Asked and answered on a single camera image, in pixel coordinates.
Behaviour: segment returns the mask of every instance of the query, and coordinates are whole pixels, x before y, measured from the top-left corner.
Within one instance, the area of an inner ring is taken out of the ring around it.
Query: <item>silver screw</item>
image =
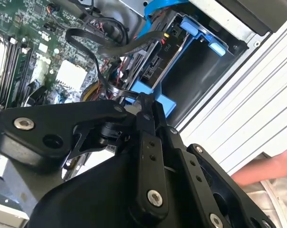
[[[143,115],[143,117],[146,119],[146,120],[150,120],[150,117],[148,115]]]
[[[211,214],[210,215],[210,220],[211,220],[211,223],[216,227],[216,228],[223,228],[223,224],[220,220],[220,218],[215,215],[215,214]]]
[[[254,43],[254,47],[258,48],[259,46],[260,46],[260,41],[256,41],[256,42]]]
[[[203,150],[199,147],[199,146],[196,146],[196,150],[199,152],[199,153],[202,153]]]
[[[266,226],[266,228],[271,228],[270,224],[266,220],[263,220],[262,222]]]
[[[177,134],[177,131],[174,128],[171,128],[171,133]]]
[[[120,108],[120,107],[118,107],[118,106],[115,106],[114,108],[115,108],[115,110],[117,110],[117,111],[120,112],[120,113],[122,113],[122,111],[123,111],[122,108]]]
[[[162,196],[156,190],[148,191],[148,200],[156,207],[160,207],[162,205]]]
[[[24,131],[29,131],[35,127],[35,123],[32,120],[25,118],[25,117],[20,117],[20,118],[15,119],[14,125],[18,129],[24,130]]]

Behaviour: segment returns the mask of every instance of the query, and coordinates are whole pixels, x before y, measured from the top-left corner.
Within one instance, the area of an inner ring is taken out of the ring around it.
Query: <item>black ribbon cable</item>
[[[65,39],[66,41],[74,46],[75,48],[77,48],[78,50],[82,51],[83,53],[87,54],[89,58],[91,58],[95,64],[95,68],[97,71],[97,76],[98,79],[101,81],[101,83],[103,84],[103,86],[105,87],[105,89],[110,90],[113,94],[119,95],[119,96],[123,96],[123,97],[128,97],[128,98],[132,98],[132,99],[137,99],[138,97],[138,93],[130,91],[130,90],[125,90],[125,89],[118,89],[117,87],[113,86],[112,84],[110,84],[101,74],[100,69],[99,69],[99,64],[98,64],[98,60],[95,56],[95,54],[93,52],[91,52],[86,46],[84,46],[83,44],[81,44],[80,42],[78,42],[75,38],[73,37],[82,37],[82,38],[88,38],[91,39],[93,41],[94,38],[96,38],[97,36],[95,35],[92,38],[92,34],[90,32],[87,32],[85,30],[82,29],[78,29],[78,28],[73,28],[73,29],[68,29],[66,31],[65,34]]]

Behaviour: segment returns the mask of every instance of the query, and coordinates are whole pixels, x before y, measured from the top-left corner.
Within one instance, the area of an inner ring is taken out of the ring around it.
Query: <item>green circuit board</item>
[[[58,94],[64,94],[64,91],[53,91],[55,88],[64,90],[62,86],[57,86],[60,82],[56,79],[64,61],[69,61],[87,72],[81,89],[72,91],[77,98],[81,91],[96,80],[96,72],[93,62],[65,41],[65,30],[48,15],[46,7],[49,3],[51,1],[48,0],[0,0],[0,34],[5,39],[14,38],[20,45],[26,43],[30,48],[29,66],[24,74],[28,77],[28,83],[36,80],[40,85],[47,87],[50,94],[48,103],[52,104],[60,101],[60,98],[55,98],[59,96]],[[60,23],[70,27],[80,28],[83,24],[80,19],[64,9],[56,12],[54,16]],[[96,43],[88,40],[83,40],[83,43],[96,53],[98,47]],[[104,59],[96,56],[99,64],[102,65]]]

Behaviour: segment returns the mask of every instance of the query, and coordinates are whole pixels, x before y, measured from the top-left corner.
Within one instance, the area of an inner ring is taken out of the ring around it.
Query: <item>red wire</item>
[[[125,64],[125,62],[126,62],[126,57],[124,57],[123,62],[121,63],[121,65],[120,65],[120,67],[119,67],[119,71],[118,71],[118,75],[117,75],[117,80],[116,80],[116,86],[118,86],[119,79],[120,79],[120,72],[121,72],[121,70],[122,70],[122,68],[123,68],[123,66],[124,66],[124,64]]]

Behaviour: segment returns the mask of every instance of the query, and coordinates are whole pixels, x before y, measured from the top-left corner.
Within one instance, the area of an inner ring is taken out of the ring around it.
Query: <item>yellow wire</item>
[[[91,89],[86,93],[83,98],[83,101],[87,101],[88,97],[98,88],[98,83],[94,84]]]

